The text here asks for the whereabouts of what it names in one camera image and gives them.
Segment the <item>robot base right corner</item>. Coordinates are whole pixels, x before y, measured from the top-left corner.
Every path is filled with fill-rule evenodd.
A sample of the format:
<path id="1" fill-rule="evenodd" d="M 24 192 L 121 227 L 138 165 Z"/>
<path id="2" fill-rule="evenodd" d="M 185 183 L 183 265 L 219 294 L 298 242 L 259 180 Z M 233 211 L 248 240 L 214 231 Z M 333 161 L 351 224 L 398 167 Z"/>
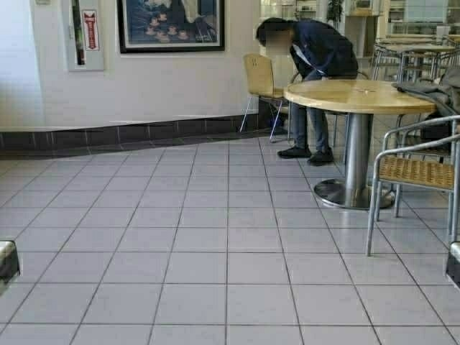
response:
<path id="1" fill-rule="evenodd" d="M 457 287 L 460 287 L 460 254 L 459 254 L 459 241 L 452 242 L 446 261 L 446 277 Z"/>

